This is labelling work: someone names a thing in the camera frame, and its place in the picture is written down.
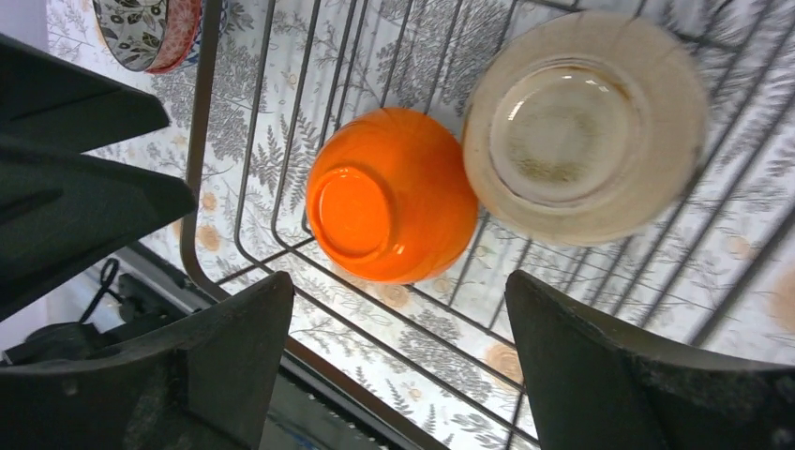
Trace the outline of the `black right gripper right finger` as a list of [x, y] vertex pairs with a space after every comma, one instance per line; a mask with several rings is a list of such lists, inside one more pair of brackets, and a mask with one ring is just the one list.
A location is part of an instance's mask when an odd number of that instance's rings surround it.
[[504, 298], [543, 448], [793, 447], [793, 367], [658, 336], [521, 270]]

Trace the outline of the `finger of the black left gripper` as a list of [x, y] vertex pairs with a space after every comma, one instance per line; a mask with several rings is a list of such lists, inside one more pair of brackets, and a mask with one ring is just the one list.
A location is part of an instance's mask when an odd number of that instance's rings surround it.
[[170, 124], [139, 89], [1, 36], [1, 137], [75, 153]]
[[180, 178], [1, 141], [1, 317], [195, 211]]

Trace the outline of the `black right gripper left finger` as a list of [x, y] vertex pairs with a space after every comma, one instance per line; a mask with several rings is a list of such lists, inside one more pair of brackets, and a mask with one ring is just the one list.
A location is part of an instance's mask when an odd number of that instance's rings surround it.
[[277, 272], [168, 324], [64, 322], [1, 357], [5, 449], [255, 449], [293, 311]]

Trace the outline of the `pink patterned bowl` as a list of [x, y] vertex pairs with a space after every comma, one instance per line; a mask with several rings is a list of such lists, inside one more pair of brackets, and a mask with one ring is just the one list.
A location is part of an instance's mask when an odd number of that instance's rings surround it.
[[203, 12], [196, 0], [94, 0], [92, 6], [112, 57], [123, 68], [151, 74], [187, 58]]

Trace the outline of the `orange glossy bowl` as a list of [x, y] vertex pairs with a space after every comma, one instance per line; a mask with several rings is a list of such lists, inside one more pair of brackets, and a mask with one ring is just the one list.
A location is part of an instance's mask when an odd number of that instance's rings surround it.
[[473, 236], [478, 200], [454, 135], [392, 107], [353, 119], [325, 143], [307, 178], [306, 212], [337, 266], [408, 284], [454, 264]]

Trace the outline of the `beige bowl with leaf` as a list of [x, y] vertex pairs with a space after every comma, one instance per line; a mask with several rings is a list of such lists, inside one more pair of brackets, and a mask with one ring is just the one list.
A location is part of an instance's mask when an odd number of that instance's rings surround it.
[[694, 58], [641, 18], [583, 10], [492, 60], [468, 100], [466, 174], [489, 213], [552, 245], [599, 246], [655, 220], [703, 163]]

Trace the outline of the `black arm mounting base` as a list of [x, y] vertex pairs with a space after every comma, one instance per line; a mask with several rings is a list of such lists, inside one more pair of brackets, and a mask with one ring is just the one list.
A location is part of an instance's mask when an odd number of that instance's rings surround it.
[[[194, 313], [186, 313], [159, 292], [134, 276], [120, 274], [119, 262], [109, 259], [103, 266], [97, 299], [112, 297], [117, 303], [120, 324], [100, 331], [146, 322], [168, 324]], [[255, 449], [435, 449], [438, 443], [407, 419], [389, 412], [379, 400], [362, 405], [336, 387], [301, 371], [301, 365], [284, 349], [279, 360], [273, 393]]]

